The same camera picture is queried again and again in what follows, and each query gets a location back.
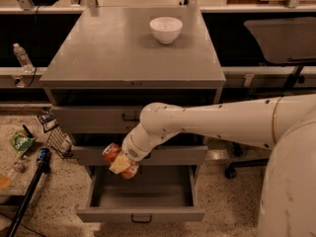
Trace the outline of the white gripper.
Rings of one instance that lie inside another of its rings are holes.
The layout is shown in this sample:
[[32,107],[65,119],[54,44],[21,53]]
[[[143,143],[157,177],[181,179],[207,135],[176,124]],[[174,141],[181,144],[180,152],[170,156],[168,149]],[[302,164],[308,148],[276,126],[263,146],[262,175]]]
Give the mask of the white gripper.
[[[136,135],[128,135],[122,143],[122,151],[133,161],[141,161],[150,151],[150,141],[148,138],[141,138]],[[110,170],[119,174],[131,165],[131,160],[124,154],[120,153],[115,161],[111,164]]]

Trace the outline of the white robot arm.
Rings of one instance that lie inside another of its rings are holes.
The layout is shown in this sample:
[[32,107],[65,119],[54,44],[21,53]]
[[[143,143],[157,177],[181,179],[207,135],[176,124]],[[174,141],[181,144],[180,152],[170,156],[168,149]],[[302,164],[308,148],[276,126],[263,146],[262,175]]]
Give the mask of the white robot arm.
[[181,132],[269,149],[258,237],[316,236],[315,94],[190,108],[149,104],[110,170],[127,170]]

